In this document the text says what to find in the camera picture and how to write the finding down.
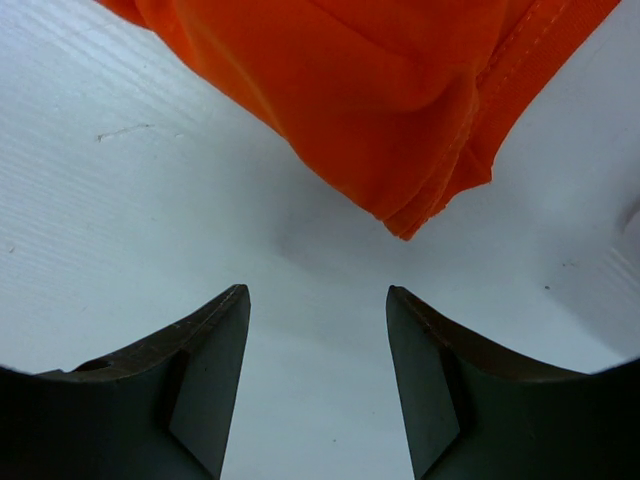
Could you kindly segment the orange t shirt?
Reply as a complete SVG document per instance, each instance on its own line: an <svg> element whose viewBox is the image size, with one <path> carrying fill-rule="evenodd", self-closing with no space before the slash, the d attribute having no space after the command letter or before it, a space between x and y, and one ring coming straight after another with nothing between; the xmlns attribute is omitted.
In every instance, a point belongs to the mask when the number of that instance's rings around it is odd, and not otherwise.
<svg viewBox="0 0 640 480"><path fill-rule="evenodd" d="M411 239L487 184L612 1L109 1Z"/></svg>

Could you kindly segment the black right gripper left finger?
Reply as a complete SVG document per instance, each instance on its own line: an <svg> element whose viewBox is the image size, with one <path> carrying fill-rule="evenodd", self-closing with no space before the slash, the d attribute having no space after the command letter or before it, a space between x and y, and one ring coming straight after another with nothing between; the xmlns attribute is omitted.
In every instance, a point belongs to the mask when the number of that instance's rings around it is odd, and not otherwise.
<svg viewBox="0 0 640 480"><path fill-rule="evenodd" d="M250 319L246 286L71 371L1 371L5 479L217 479Z"/></svg>

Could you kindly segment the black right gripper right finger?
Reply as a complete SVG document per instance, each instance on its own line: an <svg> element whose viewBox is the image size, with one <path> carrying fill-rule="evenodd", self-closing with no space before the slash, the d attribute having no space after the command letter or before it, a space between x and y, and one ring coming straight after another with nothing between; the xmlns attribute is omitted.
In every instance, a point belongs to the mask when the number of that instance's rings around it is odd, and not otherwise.
<svg viewBox="0 0 640 480"><path fill-rule="evenodd" d="M639 364L594 374L508 349L405 288L386 299L418 479L635 479Z"/></svg>

